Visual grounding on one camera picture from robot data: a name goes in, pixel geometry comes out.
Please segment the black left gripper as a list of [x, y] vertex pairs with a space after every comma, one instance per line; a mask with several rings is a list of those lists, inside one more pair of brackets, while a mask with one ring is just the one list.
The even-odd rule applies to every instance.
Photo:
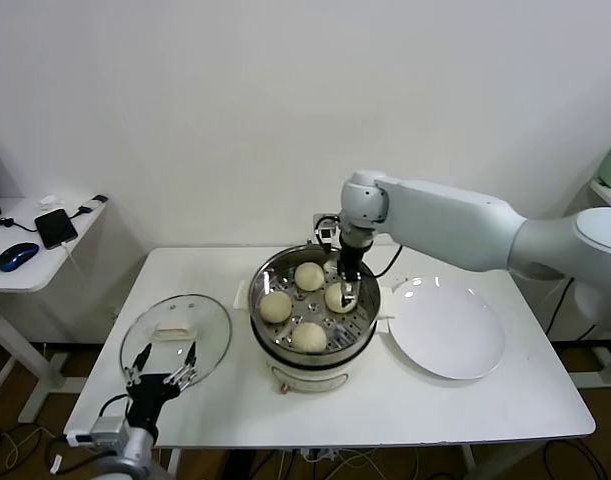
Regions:
[[131, 427], [154, 429], [160, 412], [167, 401], [180, 395], [196, 376], [196, 342], [193, 342], [184, 363], [173, 373], [145, 374], [140, 377], [152, 349], [148, 343], [135, 357], [130, 366], [123, 368], [127, 393], [132, 400], [127, 422]]

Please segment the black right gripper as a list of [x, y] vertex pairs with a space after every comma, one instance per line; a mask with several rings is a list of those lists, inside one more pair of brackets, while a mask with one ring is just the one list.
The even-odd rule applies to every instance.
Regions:
[[360, 293], [360, 280], [370, 277], [371, 270], [364, 264], [363, 257], [371, 249], [370, 243], [351, 245], [344, 238], [339, 240], [340, 252], [337, 271], [340, 278], [341, 305], [348, 306], [357, 300]]

